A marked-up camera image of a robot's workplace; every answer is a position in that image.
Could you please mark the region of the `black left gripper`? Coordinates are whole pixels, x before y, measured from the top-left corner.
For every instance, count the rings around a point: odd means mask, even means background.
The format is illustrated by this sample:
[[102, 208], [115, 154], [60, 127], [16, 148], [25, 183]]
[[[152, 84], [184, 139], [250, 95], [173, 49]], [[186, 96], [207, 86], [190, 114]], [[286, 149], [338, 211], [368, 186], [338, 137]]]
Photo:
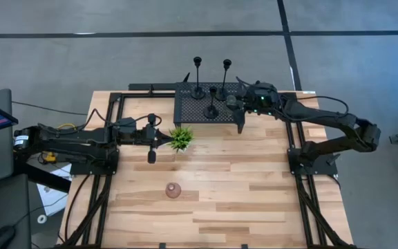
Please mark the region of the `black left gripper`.
[[[149, 152], [147, 155], [147, 161], [150, 164], [154, 164], [156, 162], [156, 152], [155, 149], [155, 138], [156, 138], [156, 129], [154, 128], [156, 115], [154, 113], [150, 113], [147, 116], [148, 123], [146, 124], [144, 130], [144, 141], [149, 146]], [[171, 136], [168, 136], [164, 133], [161, 133], [160, 145], [164, 145], [173, 141]]]

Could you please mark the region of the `black computer mouse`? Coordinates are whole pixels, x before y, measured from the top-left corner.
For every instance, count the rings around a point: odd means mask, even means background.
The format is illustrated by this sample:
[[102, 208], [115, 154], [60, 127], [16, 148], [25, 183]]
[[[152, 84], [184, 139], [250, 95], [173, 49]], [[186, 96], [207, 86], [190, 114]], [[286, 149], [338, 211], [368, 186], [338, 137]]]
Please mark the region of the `black computer mouse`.
[[16, 234], [13, 225], [5, 225], [0, 228], [0, 249], [6, 249]]

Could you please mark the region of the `pink glass candle holder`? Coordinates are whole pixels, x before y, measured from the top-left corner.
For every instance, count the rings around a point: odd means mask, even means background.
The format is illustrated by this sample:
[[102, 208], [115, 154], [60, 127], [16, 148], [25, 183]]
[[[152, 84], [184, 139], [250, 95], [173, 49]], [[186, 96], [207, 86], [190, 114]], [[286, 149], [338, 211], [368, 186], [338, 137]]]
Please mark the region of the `pink glass candle holder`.
[[182, 192], [181, 186], [178, 183], [168, 183], [165, 188], [165, 194], [170, 199], [176, 199]]

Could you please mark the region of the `green artificial plant white pot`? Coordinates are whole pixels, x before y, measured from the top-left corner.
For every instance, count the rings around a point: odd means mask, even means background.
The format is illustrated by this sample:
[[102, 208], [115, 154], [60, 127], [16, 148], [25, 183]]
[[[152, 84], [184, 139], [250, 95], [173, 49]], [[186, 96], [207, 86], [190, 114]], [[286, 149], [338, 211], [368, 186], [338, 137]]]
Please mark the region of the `green artificial plant white pot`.
[[176, 127], [169, 131], [173, 140], [169, 143], [176, 153], [185, 152], [193, 141], [193, 130], [191, 127]]

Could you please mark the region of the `black perforated metal shelf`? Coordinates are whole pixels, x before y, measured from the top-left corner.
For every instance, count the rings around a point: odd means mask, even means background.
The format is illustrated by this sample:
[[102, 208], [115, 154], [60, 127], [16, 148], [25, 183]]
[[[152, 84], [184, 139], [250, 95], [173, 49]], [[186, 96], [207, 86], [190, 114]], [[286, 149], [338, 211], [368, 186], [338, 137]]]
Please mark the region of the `black perforated metal shelf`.
[[175, 106], [173, 122], [176, 125], [195, 124], [195, 123], [233, 123], [232, 111], [230, 111], [224, 101], [214, 100], [214, 106], [218, 110], [218, 116], [214, 119], [206, 118], [204, 110], [211, 104], [209, 88], [215, 86], [221, 88], [220, 82], [199, 83], [205, 92], [204, 98], [196, 100], [191, 97], [191, 93], [196, 87], [196, 83], [178, 82], [175, 93]]

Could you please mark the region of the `white paper sheet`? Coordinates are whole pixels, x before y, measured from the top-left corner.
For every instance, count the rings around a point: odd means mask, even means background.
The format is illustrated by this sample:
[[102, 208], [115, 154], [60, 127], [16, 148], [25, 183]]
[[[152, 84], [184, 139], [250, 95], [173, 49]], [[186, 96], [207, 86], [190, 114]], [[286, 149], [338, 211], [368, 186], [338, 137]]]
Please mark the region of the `white paper sheet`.
[[[72, 176], [70, 175], [71, 167], [71, 164], [67, 164], [62, 168], [57, 168], [52, 171], [51, 174], [72, 181]], [[39, 191], [46, 216], [52, 216], [66, 207], [68, 196], [66, 192], [55, 190], [39, 183], [37, 184], [37, 189]]]

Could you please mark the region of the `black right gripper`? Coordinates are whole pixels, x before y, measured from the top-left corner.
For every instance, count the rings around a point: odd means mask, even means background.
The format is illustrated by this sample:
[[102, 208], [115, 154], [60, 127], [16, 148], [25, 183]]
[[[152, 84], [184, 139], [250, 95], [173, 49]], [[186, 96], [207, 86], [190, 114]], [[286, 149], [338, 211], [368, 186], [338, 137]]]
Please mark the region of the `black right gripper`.
[[[235, 95], [228, 95], [227, 100], [236, 100]], [[235, 105], [227, 104], [226, 107], [234, 112], [234, 122], [237, 125], [238, 134], [241, 134], [245, 125], [245, 114], [255, 113], [258, 116], [267, 115], [278, 119], [277, 101], [272, 101], [270, 98], [255, 98], [252, 101], [242, 100], [236, 101]]]

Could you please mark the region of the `black tall candlestick holder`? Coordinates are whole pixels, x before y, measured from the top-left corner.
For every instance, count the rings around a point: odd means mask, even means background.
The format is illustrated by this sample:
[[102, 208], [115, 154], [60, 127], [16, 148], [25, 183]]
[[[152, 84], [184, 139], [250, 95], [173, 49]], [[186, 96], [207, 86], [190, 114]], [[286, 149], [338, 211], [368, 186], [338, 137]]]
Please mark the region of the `black tall candlestick holder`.
[[208, 119], [214, 119], [218, 116], [219, 111], [214, 105], [214, 100], [216, 98], [217, 94], [217, 88], [215, 86], [212, 86], [209, 88], [209, 93], [210, 93], [210, 103], [209, 106], [205, 107], [203, 114], [206, 118]]
[[223, 80], [222, 80], [222, 85], [218, 89], [218, 92], [216, 94], [216, 99], [219, 101], [224, 101], [227, 98], [227, 90], [225, 88], [225, 83], [226, 83], [227, 71], [229, 70], [229, 67], [231, 66], [231, 64], [232, 64], [232, 61], [230, 59], [223, 60], [224, 76], [223, 76]]
[[193, 88], [193, 91], [191, 92], [191, 97], [196, 100], [203, 99], [205, 96], [205, 92], [203, 89], [199, 86], [199, 67], [202, 63], [202, 58], [201, 57], [194, 57], [193, 62], [196, 67], [196, 86]]

